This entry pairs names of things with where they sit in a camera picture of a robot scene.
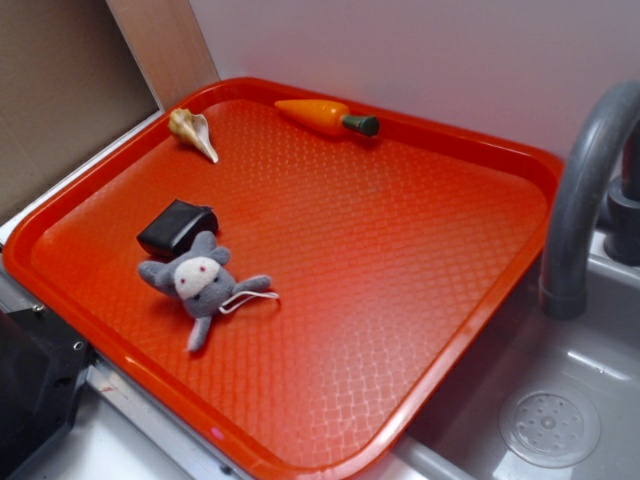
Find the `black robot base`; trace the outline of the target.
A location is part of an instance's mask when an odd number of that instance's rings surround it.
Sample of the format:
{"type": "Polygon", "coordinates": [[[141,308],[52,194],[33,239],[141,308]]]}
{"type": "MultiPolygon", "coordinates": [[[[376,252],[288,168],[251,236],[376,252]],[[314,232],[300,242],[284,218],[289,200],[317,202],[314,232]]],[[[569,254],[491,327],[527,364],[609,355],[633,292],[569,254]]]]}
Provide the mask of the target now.
{"type": "Polygon", "coordinates": [[[12,479],[69,433],[88,341],[50,310],[1,315],[1,477],[12,479]]]}

